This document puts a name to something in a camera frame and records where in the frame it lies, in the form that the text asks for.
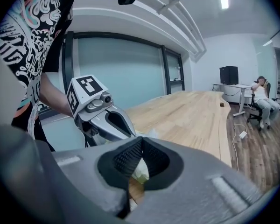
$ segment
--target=black box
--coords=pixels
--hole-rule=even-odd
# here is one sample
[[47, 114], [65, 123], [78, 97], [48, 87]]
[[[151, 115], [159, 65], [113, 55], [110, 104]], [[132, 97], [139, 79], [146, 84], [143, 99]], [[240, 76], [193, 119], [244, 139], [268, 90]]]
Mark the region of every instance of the black box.
[[238, 84], [238, 67], [237, 66], [221, 67], [220, 78], [222, 84]]

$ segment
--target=crumpled plastic bag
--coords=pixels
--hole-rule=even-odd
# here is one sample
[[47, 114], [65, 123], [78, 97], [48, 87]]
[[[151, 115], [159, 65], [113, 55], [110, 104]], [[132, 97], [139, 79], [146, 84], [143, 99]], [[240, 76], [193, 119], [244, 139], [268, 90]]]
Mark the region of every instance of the crumpled plastic bag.
[[[136, 131], [136, 136], [158, 138], [158, 133], [155, 131], [155, 129], [150, 130], [148, 132], [148, 134], [143, 134], [143, 133]], [[134, 173], [132, 174], [132, 177], [134, 179], [136, 179], [138, 182], [140, 182], [141, 184], [143, 184], [147, 180], [149, 180], [148, 168], [142, 158], [141, 158], [137, 168], [135, 169]]]

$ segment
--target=seated person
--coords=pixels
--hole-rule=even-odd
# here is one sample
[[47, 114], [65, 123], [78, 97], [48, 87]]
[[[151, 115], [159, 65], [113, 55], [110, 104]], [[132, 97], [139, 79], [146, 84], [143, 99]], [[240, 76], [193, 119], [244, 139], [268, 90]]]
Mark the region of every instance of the seated person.
[[280, 106], [277, 102], [268, 98], [266, 92], [266, 79], [263, 76], [258, 77], [257, 82], [253, 82], [251, 90], [254, 96], [254, 102], [262, 109], [262, 120], [260, 121], [260, 127], [264, 128], [264, 123], [268, 126], [271, 125], [270, 121], [276, 118]]

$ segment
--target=gray pants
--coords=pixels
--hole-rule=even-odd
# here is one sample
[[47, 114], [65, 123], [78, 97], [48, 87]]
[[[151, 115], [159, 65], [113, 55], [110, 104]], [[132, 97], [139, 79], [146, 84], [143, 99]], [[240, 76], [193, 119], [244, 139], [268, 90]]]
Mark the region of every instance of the gray pants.
[[277, 102], [271, 99], [260, 99], [256, 102], [258, 106], [262, 109], [262, 119], [266, 121], [268, 118], [270, 120], [274, 120], [280, 109], [280, 106]]

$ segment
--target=person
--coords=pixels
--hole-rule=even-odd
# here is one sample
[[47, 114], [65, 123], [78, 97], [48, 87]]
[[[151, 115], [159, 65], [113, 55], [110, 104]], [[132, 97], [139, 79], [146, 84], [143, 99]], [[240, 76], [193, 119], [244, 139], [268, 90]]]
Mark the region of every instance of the person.
[[0, 57], [25, 87], [12, 126], [49, 144], [38, 117], [38, 102], [71, 115], [66, 96], [49, 81], [58, 72], [63, 36], [72, 20], [74, 0], [16, 0], [0, 24]]
[[280, 106], [277, 102], [268, 98], [266, 91], [267, 82], [263, 76], [258, 77], [257, 82], [253, 82], [251, 90], [254, 96], [254, 102], [262, 109], [262, 120], [260, 121], [260, 127], [264, 128], [264, 123], [268, 126], [271, 125], [271, 121], [276, 118]]

